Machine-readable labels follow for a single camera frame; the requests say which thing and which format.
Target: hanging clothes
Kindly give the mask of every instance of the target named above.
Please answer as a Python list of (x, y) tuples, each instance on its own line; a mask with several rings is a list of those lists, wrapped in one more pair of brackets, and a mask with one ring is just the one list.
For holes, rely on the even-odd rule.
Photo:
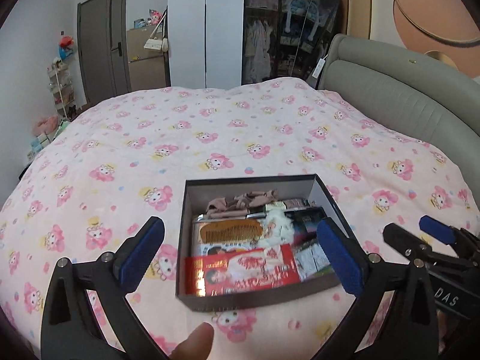
[(272, 31), (273, 28), (268, 23), (264, 25), (260, 20), (256, 20), (247, 29), (244, 68), (244, 82), (247, 84), (261, 83), (271, 75), (268, 49)]

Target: pink bedsheet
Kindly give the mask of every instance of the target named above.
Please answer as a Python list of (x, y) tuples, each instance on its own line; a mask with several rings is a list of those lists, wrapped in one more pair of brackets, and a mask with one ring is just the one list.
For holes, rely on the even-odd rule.
[[(229, 91), (165, 88), (105, 100), (42, 151), (0, 214), (0, 304), (40, 346), (43, 300), (56, 261), (114, 251), (152, 215), (166, 238), (152, 274), (128, 295), (167, 352), (203, 321), (212, 359), (309, 359), (353, 301), (338, 286), (256, 310), (193, 313), (175, 299), (186, 179), (317, 173), (368, 252), (404, 262), (385, 245), (396, 222), (420, 234), (430, 215), (477, 232), (479, 210), (458, 167), (437, 148), (369, 120), (334, 92), (299, 79)], [(442, 246), (426, 234), (425, 242)], [(95, 315), (119, 346), (95, 293)], [(371, 342), (385, 303), (363, 344)]]

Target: bed headboard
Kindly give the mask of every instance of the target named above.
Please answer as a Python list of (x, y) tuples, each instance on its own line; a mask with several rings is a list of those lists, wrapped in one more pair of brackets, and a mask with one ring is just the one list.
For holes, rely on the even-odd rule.
[(319, 89), (336, 91), (387, 128), (438, 147), (480, 204), (480, 85), (474, 80), (426, 55), (339, 34)]

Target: bed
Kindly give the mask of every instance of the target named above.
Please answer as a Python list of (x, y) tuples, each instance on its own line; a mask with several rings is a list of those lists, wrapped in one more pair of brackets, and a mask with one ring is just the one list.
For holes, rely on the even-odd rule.
[[(309, 359), (354, 300), (340, 286), (216, 314), (191, 312), (175, 299), (185, 180), (316, 173), (363, 248), (405, 262), (382, 241), (390, 222), (417, 235), (425, 214), (480, 228), (474, 85), (428, 57), (339, 35), (319, 91), (282, 78), (229, 91), (164, 88), (105, 100), (39, 154), (4, 204), (1, 307), (38, 350), (56, 261), (95, 260), (155, 215), (166, 226), (155, 257), (162, 264), (127, 299), (165, 352), (207, 321), (215, 329), (212, 359)], [(89, 297), (107, 340), (121, 347), (95, 293)], [(374, 340), (388, 302), (387, 295), (362, 345)]]

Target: black box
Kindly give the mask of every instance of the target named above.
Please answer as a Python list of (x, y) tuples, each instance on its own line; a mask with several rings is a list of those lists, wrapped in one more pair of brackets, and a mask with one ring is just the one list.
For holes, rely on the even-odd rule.
[(188, 308), (194, 311), (255, 308), (298, 299), (340, 284), (335, 273), (327, 273), (300, 283), (261, 291), (206, 297), (186, 294), (185, 258), (191, 256), (193, 218), (204, 214), (207, 204), (215, 198), (269, 190), (276, 190), (279, 200), (304, 198), (312, 205), (323, 207), (327, 216), (331, 217), (349, 238), (356, 239), (325, 184), (317, 175), (187, 180), (178, 242), (175, 296)]

